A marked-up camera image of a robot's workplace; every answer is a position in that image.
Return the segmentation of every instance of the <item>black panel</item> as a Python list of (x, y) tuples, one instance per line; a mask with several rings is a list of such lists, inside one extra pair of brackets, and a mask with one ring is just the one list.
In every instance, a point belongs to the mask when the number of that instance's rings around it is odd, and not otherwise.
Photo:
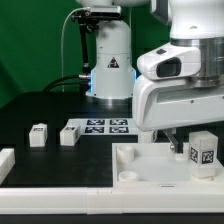
[(14, 215), (2, 224), (223, 224), (224, 214)]
[[(97, 105), (78, 93), (29, 93), (13, 100), (0, 109), (0, 150), (15, 148), (16, 165), (0, 188), (112, 187), (112, 143), (136, 143), (137, 136), (83, 135), (66, 147), (59, 133), (70, 118), (129, 118), (130, 106)], [(30, 148), (29, 132), (41, 122), (48, 125), (46, 146)]]
[(162, 54), (165, 54), (166, 52), (167, 51), (165, 51), (163, 49), (159, 49), (156, 53), (162, 55)]
[(181, 73), (181, 61), (179, 58), (171, 58), (163, 61), (157, 66), (157, 76), (159, 78), (169, 78), (180, 75)]

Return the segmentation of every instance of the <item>white plastic part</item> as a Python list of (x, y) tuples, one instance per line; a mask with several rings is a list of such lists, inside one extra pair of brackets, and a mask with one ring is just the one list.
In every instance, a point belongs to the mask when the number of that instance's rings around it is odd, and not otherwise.
[(118, 176), (119, 181), (138, 181), (139, 175), (133, 171), (123, 171)]
[[(177, 161), (170, 143), (128, 144), (135, 160), (117, 162), (113, 144), (113, 188), (0, 188), (0, 214), (123, 214), (224, 212), (224, 168), (216, 161), (213, 181), (191, 175), (189, 160)], [(189, 152), (189, 144), (184, 144)], [(119, 181), (123, 171), (136, 181)]]
[(140, 131), (138, 133), (138, 143), (153, 143), (157, 139), (158, 132), (157, 131)]
[(151, 4), (151, 12), (154, 13), (157, 8), (157, 0), (151, 0), (150, 4)]
[(47, 125), (37, 124), (33, 125), (30, 133), (30, 147), (44, 147), (47, 141)]
[(74, 146), (80, 138), (80, 129), (80, 125), (66, 125), (60, 132), (60, 144), (62, 146)]
[(131, 31), (123, 21), (101, 22), (97, 31), (97, 64), (88, 96), (101, 100), (132, 97), (136, 72), (131, 66)]
[(208, 131), (190, 133), (190, 165), (196, 178), (214, 177), (218, 138)]
[(169, 0), (173, 14), (171, 38), (206, 39), (224, 36), (223, 0)]
[(119, 163), (131, 163), (135, 158), (135, 149), (129, 145), (117, 147), (117, 161)]
[(197, 91), (187, 79), (151, 81), (142, 75), (134, 87), (133, 118), (142, 131), (223, 121), (223, 91), (223, 85)]
[(92, 5), (119, 5), (122, 7), (134, 7), (144, 5), (150, 0), (76, 0), (82, 6)]
[(76, 0), (84, 7), (91, 7), (93, 5), (112, 5), (113, 0)]
[(2, 184), (14, 165), (14, 149), (2, 149), (0, 152), (0, 184)]
[[(167, 78), (158, 77), (157, 68), (159, 64), (172, 58), (178, 58), (180, 60), (180, 74)], [(138, 69), (142, 75), (150, 80), (176, 79), (193, 76), (201, 69), (201, 52), (196, 47), (177, 47), (168, 43), (139, 57)]]

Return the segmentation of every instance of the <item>cable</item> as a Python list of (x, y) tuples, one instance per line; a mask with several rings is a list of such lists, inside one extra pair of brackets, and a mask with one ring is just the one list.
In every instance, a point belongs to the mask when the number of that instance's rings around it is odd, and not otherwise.
[(59, 82), (63, 82), (63, 81), (65, 81), (65, 80), (69, 80), (69, 79), (79, 79), (79, 76), (77, 76), (77, 75), (70, 75), (70, 76), (66, 76), (66, 77), (62, 77), (62, 78), (60, 78), (60, 79), (57, 79), (57, 80), (51, 82), (49, 85), (47, 85), (47, 86), (43, 89), (42, 92), (47, 92), (47, 90), (48, 90), (49, 88), (51, 88), (52, 86), (54, 86), (55, 84), (57, 84), (57, 83), (59, 83)]
[(69, 15), (67, 16), (67, 18), (64, 21), (63, 28), (62, 28), (62, 34), (61, 34), (61, 77), (62, 78), (64, 78), (64, 36), (65, 36), (65, 28), (66, 28), (67, 22), (73, 13), (83, 11), (83, 10), (89, 10), (89, 9), (90, 9), (90, 7), (75, 9), (69, 13)]
[(50, 92), (51, 89), (53, 89), (55, 87), (58, 87), (58, 86), (69, 86), (69, 85), (77, 85), (77, 86), (79, 86), (79, 84), (77, 82), (59, 83), (59, 84), (52, 85), (45, 92)]

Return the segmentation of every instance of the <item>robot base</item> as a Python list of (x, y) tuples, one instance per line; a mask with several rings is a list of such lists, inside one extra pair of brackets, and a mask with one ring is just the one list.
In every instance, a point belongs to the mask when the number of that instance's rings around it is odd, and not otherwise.
[(94, 96), (90, 92), (86, 92), (86, 100), (88, 102), (100, 104), (100, 105), (129, 105), (132, 103), (132, 97), (125, 99), (103, 99)]

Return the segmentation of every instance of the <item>warning label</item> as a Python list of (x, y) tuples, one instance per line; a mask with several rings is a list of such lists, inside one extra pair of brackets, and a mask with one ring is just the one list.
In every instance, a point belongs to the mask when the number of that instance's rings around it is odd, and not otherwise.
[(108, 68), (120, 68), (115, 57), (112, 58)]

